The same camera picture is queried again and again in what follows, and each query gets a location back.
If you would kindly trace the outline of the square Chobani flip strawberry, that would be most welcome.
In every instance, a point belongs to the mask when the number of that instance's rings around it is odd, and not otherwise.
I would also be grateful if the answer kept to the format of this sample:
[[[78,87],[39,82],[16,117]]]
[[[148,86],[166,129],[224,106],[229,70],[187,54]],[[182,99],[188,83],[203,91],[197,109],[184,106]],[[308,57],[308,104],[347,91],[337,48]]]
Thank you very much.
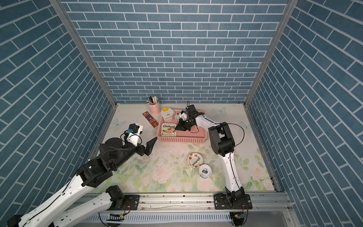
[[[175,123],[163,123],[161,125],[160,135],[162,137],[176,137],[176,126],[177,124]]]

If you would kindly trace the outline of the pink plastic basket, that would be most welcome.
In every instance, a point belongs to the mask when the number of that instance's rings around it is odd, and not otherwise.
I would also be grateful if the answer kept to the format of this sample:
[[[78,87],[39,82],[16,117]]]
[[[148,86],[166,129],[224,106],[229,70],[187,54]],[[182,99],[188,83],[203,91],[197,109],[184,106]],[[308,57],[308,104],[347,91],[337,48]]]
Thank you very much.
[[[175,137],[167,137],[167,136],[162,136],[161,132],[162,132],[162,124],[164,124],[165,121],[163,119],[163,117],[160,117],[160,121],[159,121],[159,126],[157,129],[157,137],[158,140],[161,142],[184,142],[184,143],[204,143],[205,140],[207,139],[207,134],[208,132],[201,128],[201,127],[196,127],[193,126],[191,128],[191,132],[189,131],[176,131],[176,136]]]

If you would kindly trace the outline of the white yellow yogurt cup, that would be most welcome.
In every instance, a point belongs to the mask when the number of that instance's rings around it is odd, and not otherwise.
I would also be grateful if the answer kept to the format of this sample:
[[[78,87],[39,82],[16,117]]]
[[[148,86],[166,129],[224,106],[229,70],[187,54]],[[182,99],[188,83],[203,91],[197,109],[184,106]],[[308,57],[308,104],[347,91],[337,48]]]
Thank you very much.
[[[174,110],[168,107],[165,107],[161,110],[161,116],[165,123],[171,123],[174,118]]]

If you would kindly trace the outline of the round Chobani yogurt strawberry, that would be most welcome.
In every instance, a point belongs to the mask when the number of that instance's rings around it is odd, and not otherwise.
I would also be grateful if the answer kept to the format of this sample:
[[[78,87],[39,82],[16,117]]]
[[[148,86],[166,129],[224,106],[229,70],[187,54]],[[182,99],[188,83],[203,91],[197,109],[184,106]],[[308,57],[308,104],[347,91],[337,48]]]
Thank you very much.
[[[203,157],[199,153],[191,153],[188,156],[187,161],[192,168],[199,168],[203,165]]]

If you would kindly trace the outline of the small blue white yogurt cup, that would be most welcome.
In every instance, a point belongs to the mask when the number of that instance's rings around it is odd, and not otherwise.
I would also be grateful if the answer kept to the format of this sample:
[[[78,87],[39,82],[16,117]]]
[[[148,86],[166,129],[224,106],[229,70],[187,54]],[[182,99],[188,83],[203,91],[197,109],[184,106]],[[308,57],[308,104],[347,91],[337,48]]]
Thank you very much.
[[[200,177],[206,179],[209,178],[212,174],[212,169],[209,165],[203,164],[199,167],[199,175]]]

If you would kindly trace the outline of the round Chobani yogurt dark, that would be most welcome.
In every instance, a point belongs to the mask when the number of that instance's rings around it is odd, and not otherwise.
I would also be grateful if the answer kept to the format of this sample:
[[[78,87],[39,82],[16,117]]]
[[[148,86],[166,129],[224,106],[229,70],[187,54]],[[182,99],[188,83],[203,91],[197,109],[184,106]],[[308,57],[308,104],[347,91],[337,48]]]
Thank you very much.
[[[180,120],[184,120],[184,113],[176,114],[175,119],[176,119],[177,122],[179,122]]]

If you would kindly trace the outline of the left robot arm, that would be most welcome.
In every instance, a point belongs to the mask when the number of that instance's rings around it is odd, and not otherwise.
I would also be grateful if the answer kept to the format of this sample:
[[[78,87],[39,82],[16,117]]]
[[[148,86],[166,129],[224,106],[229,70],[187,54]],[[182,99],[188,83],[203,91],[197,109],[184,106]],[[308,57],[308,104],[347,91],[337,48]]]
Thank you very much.
[[[157,138],[140,143],[123,142],[110,138],[100,144],[100,154],[81,166],[73,178],[53,196],[24,215],[14,215],[7,221],[9,227],[65,227],[106,210],[124,209],[129,202],[117,185],[110,186],[95,199],[73,209],[69,207],[83,195],[97,188],[134,154],[150,155]]]

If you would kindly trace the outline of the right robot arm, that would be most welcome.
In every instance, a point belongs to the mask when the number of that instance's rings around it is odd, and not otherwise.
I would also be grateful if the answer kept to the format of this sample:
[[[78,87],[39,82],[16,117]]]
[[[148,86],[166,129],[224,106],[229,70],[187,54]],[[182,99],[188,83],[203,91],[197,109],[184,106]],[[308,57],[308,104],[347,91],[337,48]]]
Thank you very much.
[[[188,104],[179,114],[177,131],[191,131],[192,127],[203,128],[209,133],[211,148],[221,159],[226,181],[226,200],[232,209],[251,209],[249,195],[245,193],[240,182],[234,162],[234,141],[229,124],[218,123],[196,110],[194,105]]]

